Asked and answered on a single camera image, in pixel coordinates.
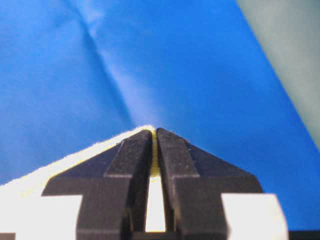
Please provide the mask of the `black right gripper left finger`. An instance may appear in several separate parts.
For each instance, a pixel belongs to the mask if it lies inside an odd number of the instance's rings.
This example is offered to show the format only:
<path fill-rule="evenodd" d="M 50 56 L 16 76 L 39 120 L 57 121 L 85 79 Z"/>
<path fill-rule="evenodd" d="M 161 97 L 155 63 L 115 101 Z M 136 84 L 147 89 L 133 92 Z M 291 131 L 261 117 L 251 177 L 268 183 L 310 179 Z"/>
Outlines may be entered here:
<path fill-rule="evenodd" d="M 129 240 L 144 230 L 152 133 L 142 130 L 52 177 L 43 196 L 82 195 L 78 240 Z"/>

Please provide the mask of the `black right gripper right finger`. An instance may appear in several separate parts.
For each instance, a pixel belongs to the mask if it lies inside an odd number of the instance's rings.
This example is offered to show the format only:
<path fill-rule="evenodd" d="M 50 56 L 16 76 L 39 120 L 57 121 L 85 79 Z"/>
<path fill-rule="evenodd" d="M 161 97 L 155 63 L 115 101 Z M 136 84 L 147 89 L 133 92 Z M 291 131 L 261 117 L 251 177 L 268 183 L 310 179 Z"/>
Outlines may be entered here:
<path fill-rule="evenodd" d="M 257 178 L 159 128 L 160 164 L 174 221 L 184 240 L 287 240 L 275 194 Z"/>

